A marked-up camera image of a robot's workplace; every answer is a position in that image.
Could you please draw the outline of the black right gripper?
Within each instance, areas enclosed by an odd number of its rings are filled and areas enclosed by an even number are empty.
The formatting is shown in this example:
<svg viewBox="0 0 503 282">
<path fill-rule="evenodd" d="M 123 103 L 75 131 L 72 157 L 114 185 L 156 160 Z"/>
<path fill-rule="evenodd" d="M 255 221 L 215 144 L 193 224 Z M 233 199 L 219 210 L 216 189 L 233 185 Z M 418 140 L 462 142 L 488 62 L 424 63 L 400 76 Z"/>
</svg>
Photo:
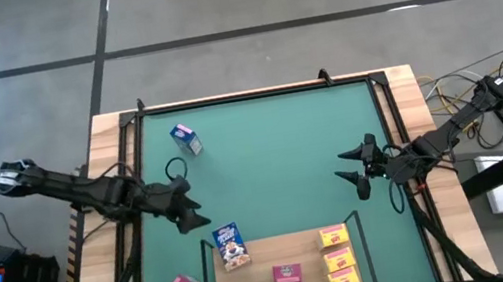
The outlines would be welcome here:
<svg viewBox="0 0 503 282">
<path fill-rule="evenodd" d="M 357 197 L 360 200 L 368 200 L 371 193 L 369 177 L 384 177 L 386 175 L 385 165 L 388 157 L 376 144 L 373 134 L 365 134 L 363 143 L 351 151 L 338 154 L 338 158 L 359 161 L 363 158 L 365 175 L 353 172 L 336 172 L 335 175 L 356 186 Z"/>
</svg>

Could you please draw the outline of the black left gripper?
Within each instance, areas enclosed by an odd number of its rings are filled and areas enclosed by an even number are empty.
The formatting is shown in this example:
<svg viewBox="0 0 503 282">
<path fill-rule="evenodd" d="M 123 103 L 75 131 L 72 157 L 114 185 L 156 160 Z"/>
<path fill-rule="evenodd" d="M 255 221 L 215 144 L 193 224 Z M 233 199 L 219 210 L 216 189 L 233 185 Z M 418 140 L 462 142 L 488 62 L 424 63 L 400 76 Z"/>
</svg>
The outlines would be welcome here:
<svg viewBox="0 0 503 282">
<path fill-rule="evenodd" d="M 191 184 L 182 176 L 176 176 L 168 184 L 144 185 L 141 191 L 143 211 L 157 217 L 165 216 L 170 221 L 177 220 L 177 228 L 183 235 L 209 225 L 212 221 L 195 211 L 201 205 L 186 196 L 190 188 Z"/>
</svg>

